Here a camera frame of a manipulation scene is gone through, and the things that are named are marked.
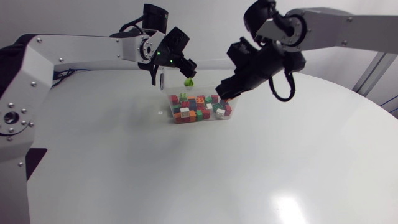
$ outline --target round table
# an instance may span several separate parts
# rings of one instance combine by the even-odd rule
[[[264,83],[228,121],[174,124],[147,72],[75,74],[37,115],[33,147],[49,151],[28,181],[31,222],[398,223],[398,121],[294,77],[288,103]]]

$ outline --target orange cube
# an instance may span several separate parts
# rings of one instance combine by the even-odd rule
[[[196,121],[197,115],[196,115],[195,111],[189,111],[189,117],[190,117],[191,122]]]
[[[174,114],[174,120],[177,124],[182,123],[182,119],[181,119],[181,113],[175,113]]]

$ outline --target black cable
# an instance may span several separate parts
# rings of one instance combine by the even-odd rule
[[[124,25],[119,29],[119,32],[124,32],[127,28],[129,28],[129,27],[131,27],[131,26],[134,26],[135,28],[137,28],[137,29],[141,32],[141,34],[143,34],[144,31],[143,31],[141,28],[139,28],[139,27],[137,26],[137,23],[138,23],[138,22],[141,22],[141,21],[143,21],[143,20],[144,20],[144,16],[141,16],[140,18],[138,18],[138,19],[136,19],[136,20],[134,20],[134,21],[131,21],[131,22],[127,23],[127,24],[124,24]]]
[[[274,94],[275,97],[282,102],[288,102],[289,100],[291,100],[294,96],[294,93],[296,92],[296,86],[295,86],[294,79],[293,79],[293,73],[285,72],[285,76],[286,76],[287,82],[290,85],[290,96],[288,98],[282,98],[278,95],[278,93],[276,93],[275,88],[274,88],[274,81],[272,80],[272,77],[269,78],[269,87],[271,88],[272,94]]]

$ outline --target clear plastic bin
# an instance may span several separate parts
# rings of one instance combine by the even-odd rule
[[[162,69],[160,89],[166,94],[177,124],[196,121],[231,119],[238,99],[221,100],[215,88],[222,79],[233,75],[232,70],[198,70],[194,86],[185,87],[185,77],[179,70]]]

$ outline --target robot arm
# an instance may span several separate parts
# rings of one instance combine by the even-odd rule
[[[281,16],[275,5],[275,0],[258,0],[246,11],[244,23],[261,49],[243,37],[231,45],[227,54],[236,70],[216,89],[222,99],[237,97],[269,80],[275,97],[289,101],[295,93],[292,72],[305,66],[303,50],[340,46],[398,54],[398,44],[394,44],[398,16],[354,16],[328,8],[294,9]],[[288,98],[281,98],[272,82],[282,69],[291,88]]]

